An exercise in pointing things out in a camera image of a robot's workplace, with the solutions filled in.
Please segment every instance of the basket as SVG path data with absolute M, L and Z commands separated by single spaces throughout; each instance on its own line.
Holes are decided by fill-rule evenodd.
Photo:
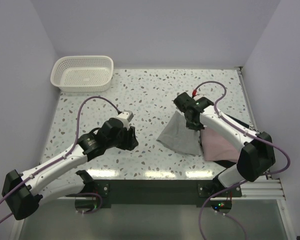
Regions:
M 65 56 L 54 64 L 50 81 L 64 92 L 102 92 L 110 87 L 113 71 L 108 56 Z

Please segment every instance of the gray cloth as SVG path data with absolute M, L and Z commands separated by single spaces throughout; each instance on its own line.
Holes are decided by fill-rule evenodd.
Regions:
M 177 153 L 199 155 L 202 153 L 199 135 L 200 131 L 187 129 L 185 116 L 175 111 L 157 141 Z

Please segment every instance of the fabric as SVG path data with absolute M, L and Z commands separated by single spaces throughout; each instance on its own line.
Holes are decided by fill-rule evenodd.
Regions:
M 175 111 L 171 120 L 161 132 L 157 141 L 168 149 L 180 154 L 200 155 L 199 131 L 186 128 L 186 119 Z
M 206 127 L 201 130 L 201 144 L 205 161 L 228 160 L 234 163 L 238 162 L 240 153 L 223 136 L 211 128 Z

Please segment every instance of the cable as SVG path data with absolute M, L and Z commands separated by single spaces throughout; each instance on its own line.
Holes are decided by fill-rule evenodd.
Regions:
M 192 92 L 192 97 L 196 96 L 197 90 L 198 90 L 202 85 L 204 85 L 204 84 L 218 84 L 218 85 L 220 85 L 220 86 L 223 88 L 224 93 L 222 94 L 221 97 L 219 97 L 219 98 L 214 102 L 214 106 L 213 106 L 215 112 L 217 113 L 217 115 L 218 115 L 223 121 L 225 121 L 228 125 L 230 125 L 230 126 L 233 127 L 234 129 L 238 130 L 239 132 L 245 134 L 246 136 L 248 136 L 248 137 L 250 137 L 250 138 L 252 138 L 252 139 L 255 139 L 255 140 L 257 140 L 257 141 L 260 141 L 260 142 L 262 142 L 262 143 L 264 143 L 264 144 L 267 144 L 267 145 L 269 145 L 269 146 L 271 146 L 271 147 L 273 147 L 273 148 L 279 150 L 281 153 L 283 153 L 283 155 L 286 157 L 286 160 L 287 160 L 286 166 L 285 166 L 284 168 L 280 169 L 280 170 L 273 171 L 272 174 L 282 173 L 283 171 L 287 170 L 287 169 L 290 167 L 291 160 L 290 160 L 289 155 L 288 155 L 283 149 L 281 149 L 279 146 L 273 144 L 273 143 L 270 142 L 270 141 L 263 140 L 263 139 L 261 139 L 261 138 L 258 138 L 257 136 L 254 136 L 254 135 L 252 135 L 252 134 L 249 134 L 249 133 L 243 131 L 241 128 L 237 127 L 236 125 L 234 125 L 232 122 L 228 121 L 224 116 L 222 116 L 222 115 L 220 114 L 220 112 L 219 112 L 219 110 L 218 110 L 218 108 L 217 108 L 217 104 L 218 104 L 218 103 L 226 96 L 226 94 L 227 94 L 227 88 L 226 88 L 225 85 L 223 85 L 222 83 L 220 83 L 220 82 L 218 82 L 218 81 L 205 81 L 205 82 L 202 82 L 201 84 L 199 84 L 199 85 L 193 90 L 193 92 Z M 204 232 L 203 232 L 203 230 L 202 230 L 202 227 L 201 227 L 201 215 L 202 215 L 202 212 L 203 212 L 203 210 L 204 210 L 205 205 L 210 201 L 210 199 L 212 199 L 212 198 L 218 196 L 218 195 L 221 194 L 221 193 L 227 192 L 228 190 L 230 190 L 230 189 L 232 189 L 232 188 L 239 187 L 241 184 L 244 184 L 244 183 L 246 183 L 246 182 L 247 182 L 247 180 L 244 180 L 244 181 L 242 181 L 242 182 L 236 183 L 236 184 L 234 184 L 234 185 L 232 185 L 232 186 L 230 186 L 230 187 L 227 187 L 227 188 L 225 188 L 225 189 L 223 189 L 223 190 L 221 190 L 221 191 L 219 191 L 219 192 L 216 192 L 215 194 L 213 194 L 213 195 L 211 195 L 210 197 L 208 197 L 207 200 L 205 200 L 205 202 L 203 203 L 203 205 L 202 205 L 202 207 L 201 207 L 201 209 L 200 209 L 200 212 L 199 212 L 199 221 L 198 221 L 198 223 L 199 223 L 199 230 L 200 230 L 200 233 L 201 233 L 201 235 L 202 235 L 202 237 L 203 237 L 204 240 L 207 240 L 207 238 L 206 238 L 206 236 L 205 236 L 205 234 L 204 234 Z M 232 216 L 227 216 L 227 217 L 231 218 L 232 220 L 234 220 L 235 222 L 237 222 L 237 223 L 240 225 L 240 227 L 243 229 L 243 232 L 244 232 L 244 238 L 245 238 L 245 240 L 247 240 L 247 239 L 248 239 L 248 236 L 247 236 L 246 230 L 243 228 L 243 226 L 242 226 L 242 225 L 241 225 L 234 217 L 232 217 Z
M 68 155 L 70 155 L 72 153 L 72 151 L 75 149 L 76 147 L 76 144 L 77 144 L 77 141 L 78 141 L 78 138 L 79 138 L 79 126 L 80 126 L 80 115 L 81 115 L 81 111 L 82 111 L 82 108 L 84 107 L 84 105 L 86 104 L 87 101 L 91 100 L 91 99 L 102 99 L 106 102 L 108 102 L 109 104 L 111 104 L 111 106 L 114 107 L 114 109 L 119 113 L 121 113 L 119 111 L 119 109 L 108 99 L 106 99 L 105 97 L 102 97 L 102 96 L 91 96 L 91 97 L 88 97 L 86 100 L 84 100 L 82 102 L 82 104 L 80 105 L 79 107 L 79 110 L 78 110 L 78 114 L 77 114 L 77 119 L 76 119 L 76 132 L 75 132 L 75 139 L 74 139 L 74 143 L 71 147 L 71 149 L 64 155 L 65 157 L 67 157 Z M 50 162 L 49 164 L 45 165 L 44 167 L 38 169 L 37 171 L 35 171 L 32 175 L 35 176 L 37 175 L 38 173 L 42 172 L 43 170 L 51 167 L 52 165 L 60 162 L 61 160 L 64 159 L 64 156 L 61 156 L 59 158 L 57 158 L 56 160 Z M 30 180 L 30 177 L 27 177 L 26 179 L 24 179 L 22 182 L 20 182 L 16 187 L 14 187 L 10 192 L 8 192 L 1 200 L 0 200 L 0 205 L 11 195 L 13 194 L 17 189 L 19 189 L 23 184 L 25 184 L 27 181 Z
M 222 194 L 222 193 L 224 193 L 224 192 L 227 192 L 227 191 L 229 191 L 229 190 L 231 190 L 231 189 L 233 189 L 233 188 L 237 188 L 237 187 L 239 187 L 241 184 L 244 184 L 244 183 L 246 183 L 246 182 L 247 182 L 247 180 L 244 180 L 244 181 L 239 182 L 239 183 L 236 183 L 236 184 L 234 184 L 234 185 L 232 185 L 232 186 L 230 186 L 230 187 L 227 187 L 227 188 L 225 188 L 225 189 L 223 189 L 223 190 L 221 190 L 221 191 L 218 191 L 218 192 L 216 192 L 215 194 L 212 194 L 210 197 L 208 197 L 208 198 L 204 201 L 204 203 L 203 203 L 203 205 L 202 205 L 202 207 L 201 207 L 201 209 L 200 209 L 200 212 L 199 212 L 199 221 L 198 221 L 198 223 L 199 223 L 199 230 L 200 230 L 201 236 L 203 237 L 204 240 L 207 240 L 207 237 L 206 237 L 206 235 L 204 234 L 204 231 L 202 230 L 202 227 L 201 227 L 201 215 L 202 215 L 202 212 L 204 211 L 205 205 L 207 205 L 207 203 L 210 201 L 210 199 L 212 199 L 212 198 L 218 196 L 219 194 Z M 234 217 L 231 217 L 231 219 L 233 219 L 234 221 L 236 221 L 236 222 L 238 223 L 238 220 L 236 220 Z
M 13 215 L 12 212 L 9 213 L 7 216 L 5 216 L 4 218 L 2 218 L 2 219 L 0 220 L 0 223 L 2 223 L 3 221 L 5 221 L 6 219 L 10 218 L 12 215 Z
M 102 206 L 102 203 L 103 203 L 103 200 L 102 200 L 102 197 L 98 194 L 98 193 L 94 193 L 94 192 L 84 192 L 84 193 L 77 193 L 75 194 L 75 196 L 90 196 L 90 195 L 93 195 L 95 197 L 98 197 L 100 199 L 100 204 L 97 208 L 93 209 L 92 211 L 84 211 L 83 214 L 94 214 L 96 211 L 98 211 L 101 206 Z
M 233 221 L 235 221 L 235 222 L 240 226 L 240 228 L 242 229 L 242 231 L 243 231 L 243 233 L 244 233 L 244 239 L 245 239 L 245 240 L 248 239 L 248 234 L 247 234 L 247 232 L 246 232 L 244 226 L 242 226 L 242 224 L 241 224 L 237 219 L 235 219 L 233 216 L 230 216 L 230 215 L 228 215 L 228 214 L 223 214 L 222 212 L 219 212 L 219 211 L 218 211 L 217 213 L 218 213 L 218 214 L 221 214 L 221 215 L 223 215 L 223 216 L 225 216 L 225 217 L 228 217 L 228 218 L 232 219 Z

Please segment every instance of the pink cloth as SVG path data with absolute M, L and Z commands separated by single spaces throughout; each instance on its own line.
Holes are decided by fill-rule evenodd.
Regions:
M 228 160 L 238 162 L 240 153 L 223 136 L 205 127 L 201 130 L 201 144 L 205 161 Z

